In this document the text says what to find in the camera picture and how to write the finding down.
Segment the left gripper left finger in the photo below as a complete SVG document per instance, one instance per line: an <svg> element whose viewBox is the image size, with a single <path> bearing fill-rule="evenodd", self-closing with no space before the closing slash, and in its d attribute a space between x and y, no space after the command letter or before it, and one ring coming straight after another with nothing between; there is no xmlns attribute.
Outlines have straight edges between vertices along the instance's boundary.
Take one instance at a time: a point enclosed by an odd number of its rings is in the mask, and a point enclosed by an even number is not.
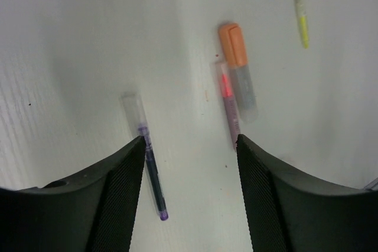
<svg viewBox="0 0 378 252"><path fill-rule="evenodd" d="M128 251L145 140L38 188L1 189L2 251Z"/></svg>

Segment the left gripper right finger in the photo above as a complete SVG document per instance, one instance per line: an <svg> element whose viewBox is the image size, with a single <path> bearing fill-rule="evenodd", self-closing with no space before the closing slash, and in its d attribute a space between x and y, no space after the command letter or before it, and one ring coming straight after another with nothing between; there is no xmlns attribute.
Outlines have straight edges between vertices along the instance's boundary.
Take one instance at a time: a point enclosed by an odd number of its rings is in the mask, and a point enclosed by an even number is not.
<svg viewBox="0 0 378 252"><path fill-rule="evenodd" d="M254 251L376 251L377 181L362 189L319 179L237 138Z"/></svg>

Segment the purple ink refill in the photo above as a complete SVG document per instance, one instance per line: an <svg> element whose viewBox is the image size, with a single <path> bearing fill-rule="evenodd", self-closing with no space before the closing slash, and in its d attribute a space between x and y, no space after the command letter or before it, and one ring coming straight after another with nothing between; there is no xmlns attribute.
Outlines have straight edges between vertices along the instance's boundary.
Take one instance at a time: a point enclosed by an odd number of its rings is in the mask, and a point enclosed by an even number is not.
<svg viewBox="0 0 378 252"><path fill-rule="evenodd" d="M140 123L138 126L138 132L144 137L146 143L145 149L145 163L147 166L148 176L152 187L152 192L155 198L155 203L158 211L158 215L161 221L166 221L169 217L167 206L165 203L164 194L162 192L161 183L158 175L158 168L155 160L155 155L149 135L149 129L146 123Z"/></svg>

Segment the red pink pen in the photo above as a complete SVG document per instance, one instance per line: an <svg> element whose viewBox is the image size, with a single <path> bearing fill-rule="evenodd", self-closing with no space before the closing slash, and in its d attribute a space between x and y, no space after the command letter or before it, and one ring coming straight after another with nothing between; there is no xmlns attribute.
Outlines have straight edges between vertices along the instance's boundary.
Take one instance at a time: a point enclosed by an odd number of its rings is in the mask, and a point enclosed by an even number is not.
<svg viewBox="0 0 378 252"><path fill-rule="evenodd" d="M240 126L237 115L236 99L232 89L227 63L225 61L217 62L216 72L230 131L232 147L234 150L236 150L237 137L240 134Z"/></svg>

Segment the orange highlighter pen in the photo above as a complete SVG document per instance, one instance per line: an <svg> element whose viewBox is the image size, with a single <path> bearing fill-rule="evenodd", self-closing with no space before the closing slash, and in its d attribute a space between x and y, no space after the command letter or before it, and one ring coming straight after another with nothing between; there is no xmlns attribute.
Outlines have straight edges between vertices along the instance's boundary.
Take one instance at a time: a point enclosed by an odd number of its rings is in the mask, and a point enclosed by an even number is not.
<svg viewBox="0 0 378 252"><path fill-rule="evenodd" d="M237 23L227 23L218 32L240 117L243 122L252 123L258 116L258 108L242 29Z"/></svg>

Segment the yellow pen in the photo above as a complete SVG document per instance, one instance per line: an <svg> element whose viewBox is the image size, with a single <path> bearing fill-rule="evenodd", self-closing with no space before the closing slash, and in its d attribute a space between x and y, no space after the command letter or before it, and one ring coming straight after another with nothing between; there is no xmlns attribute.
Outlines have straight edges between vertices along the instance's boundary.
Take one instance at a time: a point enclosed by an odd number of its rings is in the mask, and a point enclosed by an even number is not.
<svg viewBox="0 0 378 252"><path fill-rule="evenodd" d="M298 21L299 36L304 49L309 47L308 23L304 0L294 0Z"/></svg>

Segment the clear pen cap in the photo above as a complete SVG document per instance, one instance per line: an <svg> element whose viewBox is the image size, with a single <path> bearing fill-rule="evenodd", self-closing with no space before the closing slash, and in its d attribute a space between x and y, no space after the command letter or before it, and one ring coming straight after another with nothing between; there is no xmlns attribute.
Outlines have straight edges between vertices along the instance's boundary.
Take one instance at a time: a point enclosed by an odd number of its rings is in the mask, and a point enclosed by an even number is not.
<svg viewBox="0 0 378 252"><path fill-rule="evenodd" d="M140 127L147 126L146 115L140 95L133 92L125 93L121 101L131 130L138 133Z"/></svg>

